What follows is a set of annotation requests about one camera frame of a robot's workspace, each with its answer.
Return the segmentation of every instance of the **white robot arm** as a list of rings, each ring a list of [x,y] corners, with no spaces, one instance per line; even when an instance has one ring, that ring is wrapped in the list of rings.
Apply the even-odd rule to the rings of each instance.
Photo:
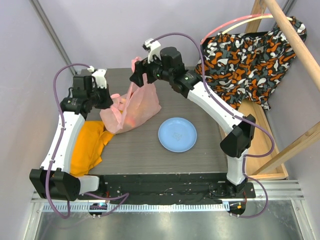
[[[240,186],[245,181],[242,172],[243,158],[248,153],[254,135],[254,127],[228,114],[210,97],[210,94],[234,115],[249,118],[251,122],[255,122],[255,118],[252,115],[245,117],[210,88],[208,93],[199,76],[194,71],[185,69],[181,54],[175,47],[161,49],[160,43],[151,38],[144,43],[143,48],[149,52],[148,57],[135,63],[135,72],[130,80],[139,87],[143,86],[142,74],[147,74],[148,83],[153,83],[157,79],[165,80],[169,82],[174,91],[206,111],[227,134],[220,144],[227,157],[226,177],[232,185]]]
[[[99,185],[104,186],[104,184],[100,184],[99,176],[74,177],[70,175],[70,167],[74,147],[88,113],[93,107],[107,109],[113,104],[106,74],[107,70],[94,69],[92,66],[82,70],[80,74],[73,77],[72,97],[68,96],[60,103],[64,117],[64,132],[51,167],[52,175],[49,188],[52,199],[74,201],[79,195],[94,192],[99,188]],[[42,198],[46,197],[46,173],[60,137],[61,128],[62,119],[59,116],[51,147],[40,169],[32,169],[29,175],[36,191]]]
[[[248,127],[241,120],[227,114],[208,94],[199,76],[191,70],[186,70],[182,62],[180,52],[174,47],[160,49],[158,41],[149,39],[143,47],[149,51],[148,57],[135,63],[135,72],[130,80],[142,87],[144,82],[142,74],[147,74],[148,83],[155,80],[169,82],[174,91],[182,94],[185,98],[199,105],[206,111],[224,130],[227,137],[220,146],[227,155],[227,180],[235,193],[239,192],[247,180],[242,173],[243,156],[247,154],[254,134],[254,128]],[[51,168],[49,191],[52,199],[74,201],[83,193],[105,191],[104,180],[99,176],[85,175],[74,177],[70,175],[72,153],[79,132],[84,125],[88,113],[93,107],[107,109],[113,101],[109,94],[109,86],[106,79],[105,69],[84,69],[80,74],[73,77],[72,97],[64,98],[60,105],[64,116],[64,134],[60,146],[55,155]],[[213,91],[210,93],[229,111],[244,117]],[[36,191],[42,198],[46,198],[45,179],[50,161],[57,141],[60,137],[62,120],[59,122],[52,145],[41,164],[40,169],[32,169],[29,175]]]

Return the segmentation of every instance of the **plastic bag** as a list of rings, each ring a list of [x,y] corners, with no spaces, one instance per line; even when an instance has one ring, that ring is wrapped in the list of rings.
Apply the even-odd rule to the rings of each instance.
[[[132,72],[135,71],[135,62],[139,60],[141,58],[138,57],[132,60]],[[146,74],[143,74],[143,82],[142,87],[131,82],[127,94],[123,96],[113,94],[113,105],[100,111],[100,117],[109,132],[120,134],[130,131],[160,111],[155,84],[147,83]]]

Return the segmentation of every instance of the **blue plate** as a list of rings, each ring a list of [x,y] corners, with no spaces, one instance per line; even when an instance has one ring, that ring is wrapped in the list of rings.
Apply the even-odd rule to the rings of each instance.
[[[182,153],[191,149],[197,141],[195,126],[181,117],[163,122],[158,131],[160,143],[169,151]]]

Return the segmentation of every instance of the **yellow towel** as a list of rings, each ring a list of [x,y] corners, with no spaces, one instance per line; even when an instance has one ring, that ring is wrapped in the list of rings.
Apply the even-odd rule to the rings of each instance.
[[[113,136],[104,131],[102,121],[85,121],[74,146],[70,174],[81,177],[101,163],[101,153]]]

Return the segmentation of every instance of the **wooden pole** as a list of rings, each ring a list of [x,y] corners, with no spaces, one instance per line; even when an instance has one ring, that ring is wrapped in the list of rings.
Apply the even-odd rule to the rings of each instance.
[[[264,174],[275,169],[318,140],[320,140],[320,122],[311,127],[297,140],[287,146],[282,152],[278,153],[274,158],[260,167],[256,172],[253,173],[253,175]]]
[[[264,14],[265,10],[266,10],[266,4],[262,0],[255,0],[251,10],[251,15]],[[260,22],[261,22],[261,19],[248,22],[245,28],[245,32],[256,33],[258,31]]]
[[[315,58],[309,52],[308,48],[301,40],[291,23],[287,20],[286,15],[281,10],[276,0],[264,0],[264,2],[273,15],[276,23],[283,31],[297,57],[300,59],[304,68],[320,91],[320,66],[317,64]]]

